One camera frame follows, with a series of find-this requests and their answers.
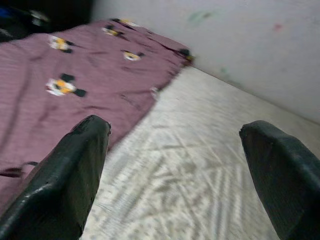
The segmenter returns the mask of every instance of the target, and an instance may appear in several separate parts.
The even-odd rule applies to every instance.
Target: pink blanket
[[[0,171],[40,162],[92,114],[111,123],[112,147],[150,110],[152,88],[165,87],[186,61],[185,46],[115,21],[53,35],[0,45]],[[0,206],[20,183],[0,176]]]

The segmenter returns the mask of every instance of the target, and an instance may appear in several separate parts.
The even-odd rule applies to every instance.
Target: fabric texture
[[[108,24],[121,30],[125,38],[106,34],[102,28]],[[89,115],[98,115],[111,124],[112,148],[154,104],[151,88],[166,86],[185,62],[177,53],[185,46],[145,28],[128,28],[114,21],[82,25],[54,35],[74,43],[67,46],[72,52],[51,47],[48,34],[0,45],[1,171],[40,162]],[[123,51],[144,56],[131,61]],[[60,82],[63,74],[74,79]],[[49,84],[55,81],[61,85]],[[50,94],[46,88],[52,86],[63,88],[65,93],[75,92]],[[85,96],[76,89],[84,90]],[[0,176],[0,206],[19,185],[17,181]]]
[[[239,130],[265,120],[320,157],[320,126],[193,67],[109,152],[82,240],[279,240]]]

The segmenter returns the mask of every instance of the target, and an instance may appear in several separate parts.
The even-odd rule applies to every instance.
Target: bed
[[[320,157],[320,126],[188,67],[109,152],[83,240],[279,240],[239,131],[265,120]]]

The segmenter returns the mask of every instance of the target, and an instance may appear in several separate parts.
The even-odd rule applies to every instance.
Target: black object
[[[30,173],[0,219],[0,240],[77,240],[96,196],[110,125],[91,115]]]
[[[319,159],[265,121],[244,125],[240,137],[255,189],[280,239],[319,240]]]
[[[5,6],[22,11],[35,10],[50,19],[51,32],[87,24],[94,0],[2,0]]]

